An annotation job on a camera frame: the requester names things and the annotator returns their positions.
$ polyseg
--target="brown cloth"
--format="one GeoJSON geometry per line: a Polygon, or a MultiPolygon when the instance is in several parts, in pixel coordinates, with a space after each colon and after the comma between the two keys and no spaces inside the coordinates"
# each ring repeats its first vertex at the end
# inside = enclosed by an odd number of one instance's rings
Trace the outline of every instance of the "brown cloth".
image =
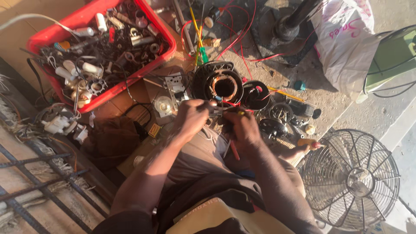
{"type": "Polygon", "coordinates": [[[133,120],[121,116],[113,119],[94,120],[94,128],[81,146],[81,151],[100,170],[107,170],[122,163],[140,143],[133,120]]]}

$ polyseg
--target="khaki shorts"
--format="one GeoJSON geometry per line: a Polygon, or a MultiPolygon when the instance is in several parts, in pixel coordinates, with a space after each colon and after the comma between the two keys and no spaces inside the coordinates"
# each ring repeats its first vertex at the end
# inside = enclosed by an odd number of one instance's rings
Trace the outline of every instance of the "khaki shorts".
{"type": "MultiPolygon", "coordinates": [[[[174,184],[193,181],[207,174],[224,172],[238,174],[239,170],[249,169],[249,165],[241,160],[237,161],[234,159],[231,150],[228,151],[223,159],[227,145],[228,140],[222,134],[204,127],[190,142],[182,147],[168,173],[165,188],[174,184]]],[[[305,197],[305,188],[298,171],[287,161],[281,158],[277,159],[285,169],[293,185],[305,197]]]]}

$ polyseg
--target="red plastic crate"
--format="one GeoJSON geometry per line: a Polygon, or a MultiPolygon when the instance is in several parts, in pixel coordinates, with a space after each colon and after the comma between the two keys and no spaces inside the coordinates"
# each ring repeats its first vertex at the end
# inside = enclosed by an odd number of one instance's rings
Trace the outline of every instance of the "red plastic crate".
{"type": "MultiPolygon", "coordinates": [[[[86,27],[93,18],[95,18],[95,14],[97,13],[105,13],[107,9],[113,8],[117,6],[119,3],[123,2],[124,0],[95,0],[90,2],[89,4],[85,5],[84,7],[78,9],[71,15],[67,16],[66,18],[60,21],[61,24],[71,28],[77,29],[86,27]]],[[[152,70],[156,69],[158,66],[162,65],[165,61],[168,61],[176,51],[176,42],[173,38],[172,34],[168,31],[168,29],[163,25],[163,23],[159,20],[159,17],[154,13],[154,11],[150,8],[150,6],[146,3],[145,0],[134,0],[139,8],[146,14],[147,18],[156,26],[157,29],[161,32],[164,39],[169,44],[169,49],[166,53],[162,54],[161,56],[157,57],[154,61],[143,67],[142,69],[138,70],[134,74],[130,75],[129,77],[140,77],[143,76],[152,70]]],[[[40,48],[45,45],[52,45],[55,42],[60,42],[65,40],[66,38],[72,36],[69,32],[61,28],[59,25],[52,25],[35,35],[33,35],[29,41],[27,42],[27,49],[35,54],[39,54],[40,48]]],[[[52,67],[46,66],[45,67],[48,72],[54,74],[55,71],[52,67]]],[[[44,73],[49,82],[51,83],[53,89],[55,90],[56,94],[59,96],[62,102],[68,103],[64,95],[62,93],[62,88],[64,84],[57,80],[53,76],[49,76],[44,73]]],[[[139,79],[130,79],[127,81],[128,85],[132,85],[139,79]]],[[[116,86],[112,87],[111,89],[105,91],[98,97],[95,97],[91,100],[91,102],[85,105],[83,108],[79,109],[80,113],[86,113],[94,108],[104,104],[105,102],[109,101],[111,98],[115,97],[117,94],[121,93],[123,90],[126,89],[126,83],[120,82],[116,86]]]]}

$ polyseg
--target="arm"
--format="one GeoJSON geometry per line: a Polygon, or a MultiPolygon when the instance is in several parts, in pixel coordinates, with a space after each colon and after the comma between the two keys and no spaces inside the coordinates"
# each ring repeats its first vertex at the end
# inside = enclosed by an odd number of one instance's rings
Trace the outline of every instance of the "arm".
{"type": "Polygon", "coordinates": [[[110,215],[139,210],[151,215],[157,206],[166,176],[182,146],[199,132],[208,119],[203,100],[183,102],[175,118],[172,132],[162,144],[161,151],[147,157],[117,191],[110,215]]]}
{"type": "Polygon", "coordinates": [[[295,233],[314,225],[311,208],[261,139],[255,118],[236,113],[225,113],[224,117],[234,124],[235,145],[250,161],[267,212],[295,233]]]}

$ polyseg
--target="fan guard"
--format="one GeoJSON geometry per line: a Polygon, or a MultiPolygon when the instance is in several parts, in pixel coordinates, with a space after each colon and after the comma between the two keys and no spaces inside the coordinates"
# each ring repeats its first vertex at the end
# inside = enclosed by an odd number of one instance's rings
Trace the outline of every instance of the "fan guard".
{"type": "Polygon", "coordinates": [[[321,139],[302,173],[314,215],[338,229],[365,230],[384,221],[399,195],[400,175],[391,152],[374,136],[342,129],[321,139]]]}

